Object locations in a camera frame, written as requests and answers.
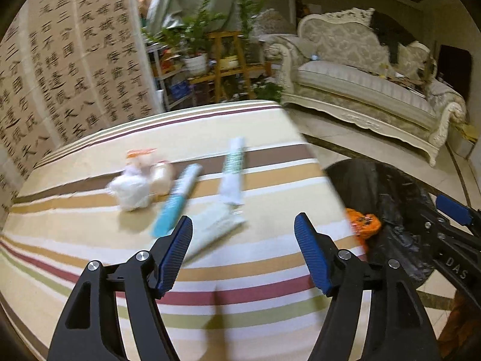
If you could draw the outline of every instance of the sofa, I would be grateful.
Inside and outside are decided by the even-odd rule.
[[[451,122],[466,117],[466,103],[449,86],[421,74],[430,51],[419,42],[399,44],[397,64],[369,27],[374,10],[308,15],[297,35],[269,35],[265,57],[280,62],[282,103],[328,113],[378,134],[398,138],[427,152],[436,165]],[[424,97],[384,76],[424,78]]]

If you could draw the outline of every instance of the striped tablecloth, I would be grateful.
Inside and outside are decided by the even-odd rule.
[[[68,295],[92,259],[124,262],[152,244],[162,208],[122,213],[104,190],[130,149],[158,148],[177,172],[200,163],[184,213],[217,194],[229,140],[246,140],[245,226],[184,263],[158,304],[182,361],[307,360],[329,306],[313,288],[294,237],[306,212],[319,231],[356,255],[344,209],[284,110],[246,101],[166,113],[99,132],[45,158],[24,184],[4,227],[0,301],[32,351],[47,357]],[[118,297],[127,355],[138,360],[124,298]]]

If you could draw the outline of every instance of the blue toothpaste tube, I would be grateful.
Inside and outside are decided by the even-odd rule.
[[[170,235],[179,220],[182,209],[188,194],[191,192],[197,177],[201,173],[202,166],[199,164],[191,164],[187,166],[172,189],[172,192],[165,202],[157,221],[152,230],[155,238]]]

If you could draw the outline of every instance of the wooden shelf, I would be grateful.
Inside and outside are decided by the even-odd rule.
[[[242,35],[242,32],[240,31],[211,32],[209,34],[209,39],[228,38],[231,36],[240,36],[240,35]]]
[[[263,64],[252,64],[247,66],[248,72],[260,71],[263,69],[264,69]],[[221,71],[220,76],[227,77],[227,76],[234,76],[234,74],[241,74],[241,73],[244,73],[244,70],[242,68],[236,68],[236,69],[230,69],[228,71]],[[189,78],[189,82],[191,84],[198,84],[198,83],[203,83],[205,81],[214,81],[215,79],[216,79],[216,74],[209,73],[204,76],[191,77]]]

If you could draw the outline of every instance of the trash bin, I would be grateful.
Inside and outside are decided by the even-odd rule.
[[[388,164],[349,159],[326,170],[346,208],[374,214],[381,221],[379,233],[367,240],[367,260],[397,259],[415,287],[434,271],[429,244],[423,240],[422,206],[435,209],[428,192],[414,179]]]

